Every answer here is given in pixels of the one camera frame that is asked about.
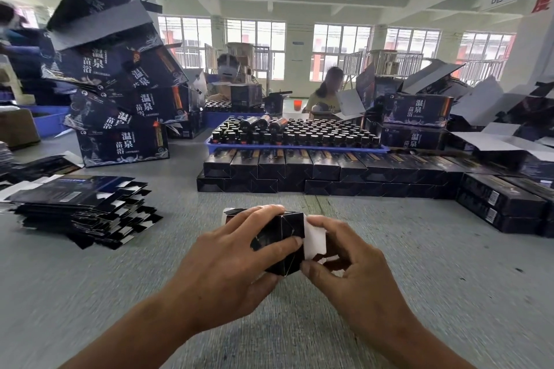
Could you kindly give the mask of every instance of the woman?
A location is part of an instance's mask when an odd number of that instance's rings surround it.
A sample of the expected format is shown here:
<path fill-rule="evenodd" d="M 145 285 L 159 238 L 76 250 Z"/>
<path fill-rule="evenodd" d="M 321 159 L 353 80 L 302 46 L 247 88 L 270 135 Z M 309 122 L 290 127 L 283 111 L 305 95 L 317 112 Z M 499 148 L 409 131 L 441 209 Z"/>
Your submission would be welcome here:
<path fill-rule="evenodd" d="M 342 87 L 344 75 L 340 67 L 331 67 L 327 71 L 321 86 L 310 95 L 308 104 L 303 112 L 340 112 L 341 107 L 338 103 L 337 91 Z"/>
<path fill-rule="evenodd" d="M 235 83 L 239 67 L 239 61 L 232 54 L 222 54 L 219 56 L 217 59 L 219 82 L 208 84 L 208 100 L 231 100 L 231 87 L 226 83 Z"/>

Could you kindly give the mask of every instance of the red chinese character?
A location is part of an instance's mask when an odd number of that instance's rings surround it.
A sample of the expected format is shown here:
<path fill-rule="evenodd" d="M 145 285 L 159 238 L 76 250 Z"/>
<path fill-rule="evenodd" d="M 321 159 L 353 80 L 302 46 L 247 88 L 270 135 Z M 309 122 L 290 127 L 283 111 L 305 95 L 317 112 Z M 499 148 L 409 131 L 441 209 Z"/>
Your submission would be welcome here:
<path fill-rule="evenodd" d="M 535 3 L 535 7 L 533 8 L 533 11 L 531 12 L 534 14 L 535 12 L 545 11 L 550 9 L 550 2 L 552 0 L 537 0 Z"/>

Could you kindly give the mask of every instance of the worker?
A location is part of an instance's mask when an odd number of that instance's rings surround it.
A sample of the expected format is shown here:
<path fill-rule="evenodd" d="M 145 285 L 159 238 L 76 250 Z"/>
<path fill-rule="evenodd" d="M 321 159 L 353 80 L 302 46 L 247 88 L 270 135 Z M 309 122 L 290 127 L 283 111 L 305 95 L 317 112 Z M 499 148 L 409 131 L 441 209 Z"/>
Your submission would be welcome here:
<path fill-rule="evenodd" d="M 236 83 L 239 60 L 232 54 L 222 54 L 217 59 L 219 82 L 208 84 L 208 99 L 211 101 L 230 101 L 231 87 L 225 83 Z"/>
<path fill-rule="evenodd" d="M 337 91 L 342 87 L 344 72 L 340 67 L 333 66 L 325 75 L 325 79 L 319 88 L 310 95 L 303 113 L 331 112 L 338 113 L 341 106 L 338 103 Z"/>
<path fill-rule="evenodd" d="M 260 277 L 263 270 L 302 244 L 290 237 L 256 252 L 250 248 L 262 227 L 284 212 L 279 205 L 253 207 L 200 235 L 158 293 L 60 369 L 159 368 L 195 334 L 251 314 L 282 280 L 272 273 Z M 324 216 L 308 222 L 326 230 L 326 257 L 339 258 L 303 261 L 301 271 L 364 343 L 399 368 L 475 369 L 417 320 L 379 249 L 344 222 Z M 346 270 L 342 277 L 331 273 L 340 269 Z"/>

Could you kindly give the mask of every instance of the forearm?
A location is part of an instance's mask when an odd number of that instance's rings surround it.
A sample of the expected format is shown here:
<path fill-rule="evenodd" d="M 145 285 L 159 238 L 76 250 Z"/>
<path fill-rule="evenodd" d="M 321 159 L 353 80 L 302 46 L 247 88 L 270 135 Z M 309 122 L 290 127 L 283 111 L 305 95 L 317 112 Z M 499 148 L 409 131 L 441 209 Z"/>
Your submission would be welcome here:
<path fill-rule="evenodd" d="M 475 369 L 419 323 L 382 352 L 400 369 Z"/>
<path fill-rule="evenodd" d="M 132 308 L 60 369 L 159 368 L 191 334 L 173 325 L 172 307 L 157 295 Z"/>

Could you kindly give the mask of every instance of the right hand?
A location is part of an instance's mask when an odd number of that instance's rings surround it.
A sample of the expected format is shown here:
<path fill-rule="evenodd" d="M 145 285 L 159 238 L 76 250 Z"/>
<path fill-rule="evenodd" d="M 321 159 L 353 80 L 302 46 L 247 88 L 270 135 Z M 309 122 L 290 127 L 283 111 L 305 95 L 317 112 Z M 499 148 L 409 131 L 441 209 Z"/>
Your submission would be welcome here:
<path fill-rule="evenodd" d="M 327 231 L 323 265 L 303 261 L 301 270 L 327 296 L 338 313 L 364 342 L 384 354 L 410 342 L 420 324 L 406 303 L 384 254 L 367 244 L 350 226 L 325 216 L 309 216 L 308 222 Z M 342 277 L 331 273 L 345 270 Z"/>

